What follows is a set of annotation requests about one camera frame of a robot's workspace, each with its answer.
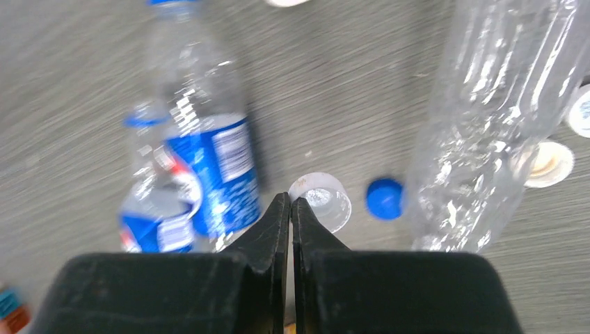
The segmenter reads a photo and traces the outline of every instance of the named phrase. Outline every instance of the white bottle cap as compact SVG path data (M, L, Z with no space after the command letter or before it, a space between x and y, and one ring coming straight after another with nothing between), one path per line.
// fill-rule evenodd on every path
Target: white bottle cap
M344 186L328 173L310 173L298 178L289 188L291 201L308 200L317 220L336 233L352 214L352 205Z
M590 85L575 91L567 108L566 122L569 127L576 134L590 138Z
M554 141L542 141L525 186L545 188L559 183L570 175L573 165L574 155L567 146Z
M271 6L275 7L292 7L309 0L266 0Z

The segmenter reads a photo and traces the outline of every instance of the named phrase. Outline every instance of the tabletop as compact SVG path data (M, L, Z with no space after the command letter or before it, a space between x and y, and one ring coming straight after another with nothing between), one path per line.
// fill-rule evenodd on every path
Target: tabletop
M373 219L365 192L380 176L404 180L450 8L433 0L283 9L210 1L207 21L244 77L265 205L299 176L327 172L353 204L337 233L346 245L409 247L406 222ZM19 287L33 310L67 259L120 247L116 215L130 178L120 121L147 96L151 20L143 0L0 3L0 280ZM563 125L552 138L574 151L573 174L527 191L484 256L527 333L588 333L588 142Z

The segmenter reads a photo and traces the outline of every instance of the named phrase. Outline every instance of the clear plastic bottle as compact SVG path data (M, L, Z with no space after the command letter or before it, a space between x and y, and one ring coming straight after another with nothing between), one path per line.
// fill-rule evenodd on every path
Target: clear plastic bottle
M163 145L169 117L153 106L125 118L133 185L121 207L122 247L130 253L187 253L194 247L191 217L200 207L198 180Z
M152 0L152 8L152 93L172 116L168 148L203 187L196 250L220 251L261 214L239 76L202 23L199 1Z
M589 64L590 1L458 0L404 195L414 249L477 252Z

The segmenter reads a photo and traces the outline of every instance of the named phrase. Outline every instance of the black plastic part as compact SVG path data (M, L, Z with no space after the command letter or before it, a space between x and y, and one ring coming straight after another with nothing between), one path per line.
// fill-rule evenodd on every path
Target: black plastic part
M32 333L279 334L289 196L218 254L95 254L68 262Z
M279 334L289 196L217 254L96 254L61 270L32 334ZM499 276L461 253L349 250L291 208L298 334L521 334Z

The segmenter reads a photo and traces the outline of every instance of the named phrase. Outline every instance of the bottle neck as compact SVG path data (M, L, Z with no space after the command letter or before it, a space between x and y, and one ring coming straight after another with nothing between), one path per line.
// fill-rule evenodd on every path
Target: bottle neck
M159 19L185 21L199 16L201 3L200 1L168 1L152 7Z

